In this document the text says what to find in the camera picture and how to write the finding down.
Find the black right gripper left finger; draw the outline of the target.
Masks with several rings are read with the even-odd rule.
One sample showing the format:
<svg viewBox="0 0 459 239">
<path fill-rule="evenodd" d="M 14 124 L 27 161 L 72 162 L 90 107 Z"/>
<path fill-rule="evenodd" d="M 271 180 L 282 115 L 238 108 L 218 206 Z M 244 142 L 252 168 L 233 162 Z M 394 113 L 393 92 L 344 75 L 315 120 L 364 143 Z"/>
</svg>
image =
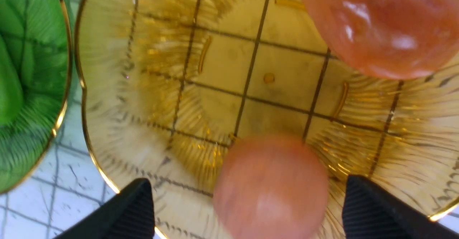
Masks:
<svg viewBox="0 0 459 239">
<path fill-rule="evenodd" d="M 152 239 L 154 204 L 150 181 L 137 178 L 58 239 Z"/>
</svg>

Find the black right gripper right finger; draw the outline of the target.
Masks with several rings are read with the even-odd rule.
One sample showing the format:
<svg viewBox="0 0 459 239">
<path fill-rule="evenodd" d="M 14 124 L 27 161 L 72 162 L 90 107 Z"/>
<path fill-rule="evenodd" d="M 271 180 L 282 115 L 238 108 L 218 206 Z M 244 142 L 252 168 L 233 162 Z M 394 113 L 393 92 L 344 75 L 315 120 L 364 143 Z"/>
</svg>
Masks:
<svg viewBox="0 0 459 239">
<path fill-rule="evenodd" d="M 360 175 L 347 179 L 342 219 L 348 239 L 458 238 L 454 231 Z"/>
</svg>

